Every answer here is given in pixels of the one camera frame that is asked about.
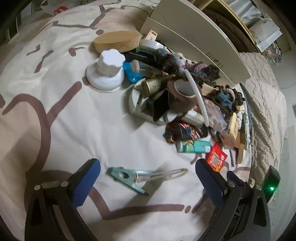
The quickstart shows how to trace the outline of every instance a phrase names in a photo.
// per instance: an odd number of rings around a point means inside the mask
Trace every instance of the knit blanket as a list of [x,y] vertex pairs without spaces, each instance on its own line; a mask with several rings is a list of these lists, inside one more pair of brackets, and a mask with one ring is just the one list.
[[263,55],[240,53],[240,57],[252,76],[242,83],[253,122],[250,179],[262,184],[270,165],[279,169],[287,129],[286,100]]

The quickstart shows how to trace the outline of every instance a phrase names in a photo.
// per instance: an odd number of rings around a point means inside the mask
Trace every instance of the red wrapper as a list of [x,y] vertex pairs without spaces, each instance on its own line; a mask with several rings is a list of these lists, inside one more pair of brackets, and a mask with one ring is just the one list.
[[219,172],[226,158],[227,155],[220,149],[220,147],[215,142],[210,153],[206,156],[206,161],[214,171]]

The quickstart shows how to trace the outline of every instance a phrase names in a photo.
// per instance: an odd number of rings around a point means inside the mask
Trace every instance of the pile of objects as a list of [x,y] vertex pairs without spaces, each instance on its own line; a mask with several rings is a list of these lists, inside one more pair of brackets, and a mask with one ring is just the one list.
[[[129,98],[130,112],[158,125],[166,125],[164,138],[180,153],[207,153],[207,162],[220,171],[230,152],[232,164],[241,163],[250,143],[249,118],[242,93],[216,85],[219,68],[186,59],[156,41],[150,30],[103,34],[94,40],[100,58],[86,76],[92,88],[112,92],[124,77],[135,83]],[[211,145],[203,140],[210,133]]]

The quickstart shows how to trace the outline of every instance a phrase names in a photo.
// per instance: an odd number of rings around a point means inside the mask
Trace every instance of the white curved handle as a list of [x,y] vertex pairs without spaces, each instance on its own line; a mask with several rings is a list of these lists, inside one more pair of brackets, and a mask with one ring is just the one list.
[[184,73],[194,91],[194,94],[195,94],[195,97],[197,99],[197,102],[198,102],[198,106],[200,107],[200,110],[202,112],[202,116],[205,120],[205,126],[206,127],[209,127],[210,123],[209,123],[209,117],[207,116],[207,109],[205,108],[205,104],[203,102],[203,99],[202,99],[202,95],[200,94],[200,91],[195,83],[195,81],[193,80],[191,74],[189,73],[189,71],[187,69],[184,70]]

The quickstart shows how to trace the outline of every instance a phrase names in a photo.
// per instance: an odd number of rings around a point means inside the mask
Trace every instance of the white paper bag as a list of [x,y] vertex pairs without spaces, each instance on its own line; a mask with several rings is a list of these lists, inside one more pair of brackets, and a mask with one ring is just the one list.
[[44,12],[51,15],[57,15],[60,12],[66,11],[80,5],[81,0],[44,0],[40,7]]
[[259,22],[254,24],[250,31],[255,37],[257,47],[260,51],[264,51],[278,37],[282,35],[280,28],[265,14],[265,18],[259,17]]

